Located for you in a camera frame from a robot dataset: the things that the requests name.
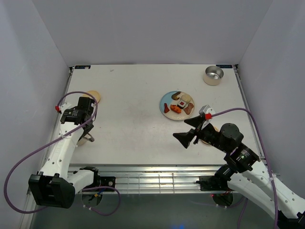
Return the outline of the stainless steel slotted tongs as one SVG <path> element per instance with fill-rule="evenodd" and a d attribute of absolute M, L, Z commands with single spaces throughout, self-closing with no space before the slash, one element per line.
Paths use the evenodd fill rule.
<path fill-rule="evenodd" d="M 89 141 L 89 142 L 94 142 L 95 138 L 90 133 L 87 133 L 86 135 L 84 135 L 82 137 L 82 140 Z"/>

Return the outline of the red fried chicken drumstick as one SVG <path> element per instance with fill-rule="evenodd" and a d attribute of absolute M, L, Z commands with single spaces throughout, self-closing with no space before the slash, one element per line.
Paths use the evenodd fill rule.
<path fill-rule="evenodd" d="M 168 108 L 167 103 L 164 103 L 164 113 L 166 114 L 169 111 L 170 111 L 170 109 Z"/>

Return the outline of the white steamed bun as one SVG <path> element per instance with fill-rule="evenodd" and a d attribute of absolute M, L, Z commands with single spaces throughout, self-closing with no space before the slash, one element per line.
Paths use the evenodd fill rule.
<path fill-rule="evenodd" d="M 191 96 L 188 94 L 182 95 L 180 99 L 186 104 L 188 104 L 192 100 Z"/>

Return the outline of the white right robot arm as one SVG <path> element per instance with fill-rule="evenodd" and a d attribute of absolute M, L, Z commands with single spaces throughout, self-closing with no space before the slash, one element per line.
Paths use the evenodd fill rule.
<path fill-rule="evenodd" d="M 305 200 L 282 183 L 259 156 L 242 143 L 243 134 L 235 124 L 226 123 L 220 131 L 208 123 L 210 114 L 185 120 L 192 126 L 186 133 L 173 136 L 188 148 L 202 140 L 225 153 L 225 165 L 217 170 L 206 188 L 230 188 L 254 202 L 274 218 L 280 229 L 305 227 Z"/>

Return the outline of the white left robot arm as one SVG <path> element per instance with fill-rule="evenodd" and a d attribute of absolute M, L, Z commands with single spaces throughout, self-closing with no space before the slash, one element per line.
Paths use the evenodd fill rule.
<path fill-rule="evenodd" d="M 65 103 L 55 107 L 61 114 L 59 140 L 53 145 L 40 171 L 31 175 L 28 181 L 38 206 L 70 208 L 78 192 L 84 188 L 94 191 L 101 186 L 96 168 L 84 167 L 71 176 L 68 174 L 78 142 L 82 139 L 94 141 L 89 132 L 93 129 L 92 119 L 96 116 L 95 103 L 94 99 L 82 96 L 76 106 Z"/>

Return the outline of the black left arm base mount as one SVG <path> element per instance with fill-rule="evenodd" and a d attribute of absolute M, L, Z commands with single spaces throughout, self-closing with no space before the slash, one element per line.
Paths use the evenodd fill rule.
<path fill-rule="evenodd" d="M 102 187 L 98 190 L 98 192 L 114 192 L 113 188 L 116 185 L 116 177 L 113 176 L 106 176 L 106 177 L 99 177 L 98 178 L 98 186 Z"/>

